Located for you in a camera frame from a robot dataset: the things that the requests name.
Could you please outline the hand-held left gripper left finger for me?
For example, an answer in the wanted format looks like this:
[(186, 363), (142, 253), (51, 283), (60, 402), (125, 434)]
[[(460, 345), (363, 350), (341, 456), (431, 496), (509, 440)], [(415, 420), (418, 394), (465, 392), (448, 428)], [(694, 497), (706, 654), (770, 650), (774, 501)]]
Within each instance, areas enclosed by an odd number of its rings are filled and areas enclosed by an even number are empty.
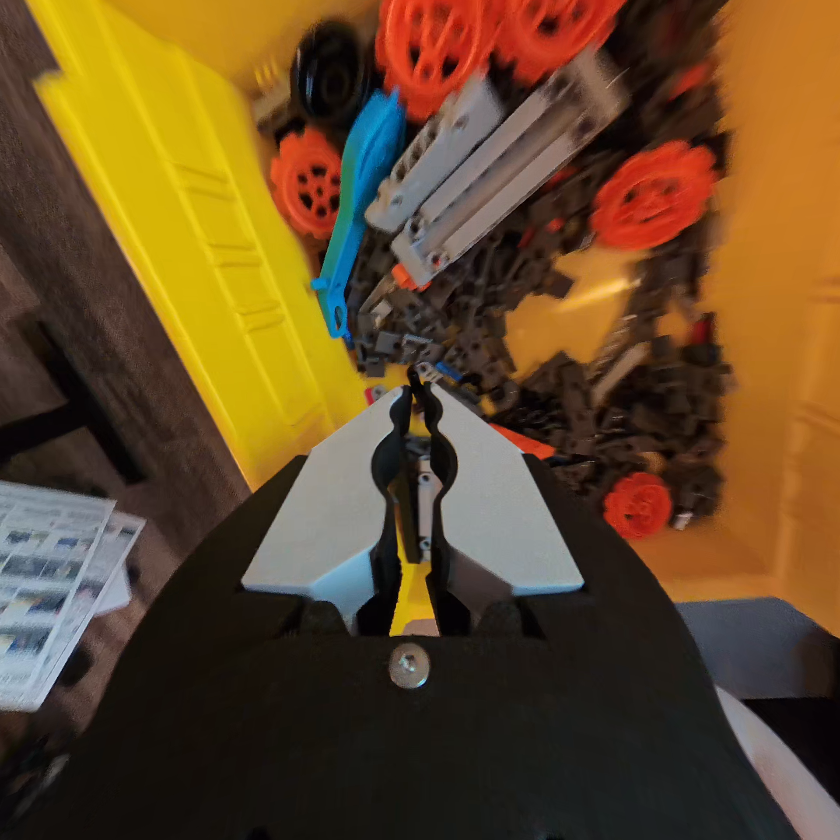
[(389, 486), (413, 394), (384, 394), (304, 459), (241, 579), (249, 592), (332, 604), (352, 634), (385, 635), (402, 579)]

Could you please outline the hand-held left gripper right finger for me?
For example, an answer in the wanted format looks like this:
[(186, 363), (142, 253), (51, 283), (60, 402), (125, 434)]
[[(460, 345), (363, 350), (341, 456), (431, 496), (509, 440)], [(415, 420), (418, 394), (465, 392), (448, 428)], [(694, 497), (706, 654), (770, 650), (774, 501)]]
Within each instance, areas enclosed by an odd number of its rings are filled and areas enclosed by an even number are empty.
[(530, 468), (539, 462), (440, 385), (420, 384), (418, 401), (441, 484), (427, 576), (440, 634), (470, 634), (498, 603), (581, 592), (584, 576)]

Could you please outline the long black beam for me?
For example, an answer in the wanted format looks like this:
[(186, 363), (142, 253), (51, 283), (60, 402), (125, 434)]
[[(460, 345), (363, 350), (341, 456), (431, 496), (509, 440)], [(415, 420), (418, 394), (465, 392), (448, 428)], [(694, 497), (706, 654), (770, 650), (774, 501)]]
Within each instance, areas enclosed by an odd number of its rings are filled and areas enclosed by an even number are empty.
[(402, 449), (398, 459), (398, 470), (390, 484), (395, 503), (395, 516), (402, 534), (405, 561), (420, 564), (424, 561), (423, 540), (419, 530), (418, 487), (421, 461), (431, 455), (431, 439), (426, 434), (414, 432), (415, 422), (424, 421), (423, 412), (413, 408), (403, 436)]

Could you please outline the pile of dark building bricks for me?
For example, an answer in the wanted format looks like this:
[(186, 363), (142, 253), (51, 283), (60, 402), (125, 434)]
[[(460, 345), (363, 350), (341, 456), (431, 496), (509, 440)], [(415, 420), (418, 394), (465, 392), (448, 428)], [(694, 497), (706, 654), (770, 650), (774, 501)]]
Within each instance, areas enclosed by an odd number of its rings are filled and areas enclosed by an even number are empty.
[[(728, 172), (716, 56), (724, 5), (625, 2), (599, 48), (622, 75), (622, 114), (424, 289), (397, 283), (393, 235), (367, 224), (345, 290), (343, 340), (360, 373), (382, 377), (390, 365), (419, 373), (425, 364), (429, 379), (480, 416), (556, 447), (554, 473), (601, 513), (617, 481), (657, 475), (676, 529), (712, 515), (722, 484), (715, 458), (730, 370), (715, 316), (697, 304), (715, 245), (715, 192)], [(509, 116), (553, 73), (524, 85), (496, 45), (484, 76)], [(672, 140), (716, 155), (718, 180), (702, 218), (655, 248), (600, 245), (590, 223), (600, 188), (631, 156)], [(644, 253), (614, 326), (590, 361), (560, 350), (518, 380), (508, 316), (528, 299), (566, 299), (575, 279), (558, 261), (592, 246)]]

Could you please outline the yellow plastic bin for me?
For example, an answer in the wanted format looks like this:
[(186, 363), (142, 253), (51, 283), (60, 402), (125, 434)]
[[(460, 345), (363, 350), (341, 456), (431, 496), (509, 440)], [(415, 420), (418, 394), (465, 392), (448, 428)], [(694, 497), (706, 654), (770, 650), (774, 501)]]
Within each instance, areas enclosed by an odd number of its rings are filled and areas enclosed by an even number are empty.
[[(27, 2), (45, 105), (248, 484), (364, 407), (266, 185), (249, 93), (361, 2)], [(775, 595), (838, 635), (838, 2), (719, 17), (729, 175), (702, 307), (733, 366), (709, 521), (636, 543), (677, 602)]]

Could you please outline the black desk leg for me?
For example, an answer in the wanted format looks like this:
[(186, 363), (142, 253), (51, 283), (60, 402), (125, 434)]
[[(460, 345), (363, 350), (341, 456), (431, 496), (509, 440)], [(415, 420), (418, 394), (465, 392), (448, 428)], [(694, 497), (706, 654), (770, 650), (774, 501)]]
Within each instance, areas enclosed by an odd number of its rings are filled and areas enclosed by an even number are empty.
[(76, 431), (86, 430), (126, 485), (145, 481), (147, 476), (139, 460), (54, 330), (43, 320), (30, 319), (23, 322), (23, 336), (64, 401), (48, 411), (3, 423), (2, 463)]

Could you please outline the light grey connector piece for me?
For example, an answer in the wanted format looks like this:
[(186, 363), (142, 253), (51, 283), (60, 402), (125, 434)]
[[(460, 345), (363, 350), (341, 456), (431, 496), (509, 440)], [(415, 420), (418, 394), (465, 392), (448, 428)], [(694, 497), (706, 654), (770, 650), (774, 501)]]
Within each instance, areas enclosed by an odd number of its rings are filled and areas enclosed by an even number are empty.
[(430, 455), (422, 456), (416, 462), (416, 544), (421, 562), (432, 558), (434, 502), (440, 487)]

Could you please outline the orange triangular panel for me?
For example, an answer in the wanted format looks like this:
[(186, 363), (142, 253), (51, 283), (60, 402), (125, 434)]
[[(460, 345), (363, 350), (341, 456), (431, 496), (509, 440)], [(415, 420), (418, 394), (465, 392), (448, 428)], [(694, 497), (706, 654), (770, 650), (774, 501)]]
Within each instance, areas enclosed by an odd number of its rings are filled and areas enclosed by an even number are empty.
[(554, 457), (557, 453), (556, 447), (550, 444), (540, 442), (496, 423), (489, 423), (489, 426), (515, 445), (524, 455), (533, 455), (539, 460), (546, 460)]

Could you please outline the orange toothed gear wheel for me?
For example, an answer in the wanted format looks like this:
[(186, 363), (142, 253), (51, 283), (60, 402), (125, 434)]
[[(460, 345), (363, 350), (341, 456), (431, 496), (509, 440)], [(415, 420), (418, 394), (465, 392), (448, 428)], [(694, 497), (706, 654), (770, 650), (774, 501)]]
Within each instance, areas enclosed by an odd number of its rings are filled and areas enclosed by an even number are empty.
[(330, 239), (340, 208), (341, 158), (320, 130), (307, 126), (279, 143), (269, 168), (276, 208), (300, 235)]
[(489, 65), (504, 13), (497, 1), (387, 1), (379, 9), (375, 63), (411, 122), (423, 123)]
[(668, 486), (659, 476), (634, 472), (615, 483), (603, 502), (604, 519), (627, 540), (655, 535), (673, 512)]
[(599, 49), (624, 1), (508, 1), (497, 36), (500, 62), (527, 86), (565, 67), (584, 49)]
[(717, 182), (716, 155), (704, 144), (672, 140), (638, 152), (595, 196), (591, 229), (608, 248), (664, 245), (702, 218)]

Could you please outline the printed paper sheets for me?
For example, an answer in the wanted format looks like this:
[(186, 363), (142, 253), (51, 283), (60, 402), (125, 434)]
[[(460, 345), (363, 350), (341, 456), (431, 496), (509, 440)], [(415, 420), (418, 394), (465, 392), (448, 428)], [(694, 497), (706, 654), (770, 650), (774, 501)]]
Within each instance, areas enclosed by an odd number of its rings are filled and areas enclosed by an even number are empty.
[(2, 481), (2, 712), (39, 709), (92, 618), (130, 604), (145, 524), (108, 498)]

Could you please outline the blue brick separator tool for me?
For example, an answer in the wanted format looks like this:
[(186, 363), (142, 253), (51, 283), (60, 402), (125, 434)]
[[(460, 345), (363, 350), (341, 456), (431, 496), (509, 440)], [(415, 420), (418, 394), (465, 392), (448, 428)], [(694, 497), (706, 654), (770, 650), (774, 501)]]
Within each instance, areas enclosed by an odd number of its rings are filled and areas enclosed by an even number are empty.
[(345, 290), (368, 226), (364, 214), (404, 150), (405, 131), (406, 111), (398, 90), (375, 90), (344, 145), (339, 211), (320, 276), (311, 282), (333, 339), (350, 335)]

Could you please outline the black toy wheel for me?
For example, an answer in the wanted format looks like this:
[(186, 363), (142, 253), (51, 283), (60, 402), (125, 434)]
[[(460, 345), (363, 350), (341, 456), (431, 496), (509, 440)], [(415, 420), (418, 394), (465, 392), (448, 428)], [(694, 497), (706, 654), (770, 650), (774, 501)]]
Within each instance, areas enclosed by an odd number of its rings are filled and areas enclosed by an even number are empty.
[(347, 130), (371, 89), (371, 61), (355, 29), (341, 19), (312, 26), (290, 66), (290, 97), (307, 120)]

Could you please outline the light grey beam frame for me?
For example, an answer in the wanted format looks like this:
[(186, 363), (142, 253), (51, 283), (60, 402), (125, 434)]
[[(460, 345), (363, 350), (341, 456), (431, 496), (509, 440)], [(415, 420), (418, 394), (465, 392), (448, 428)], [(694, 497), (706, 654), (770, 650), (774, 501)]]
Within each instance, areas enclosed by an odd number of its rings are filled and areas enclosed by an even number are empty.
[(509, 116), (480, 73), (447, 98), (364, 213), (393, 235), (397, 283), (426, 288), (610, 126), (629, 103), (621, 77), (589, 47)]

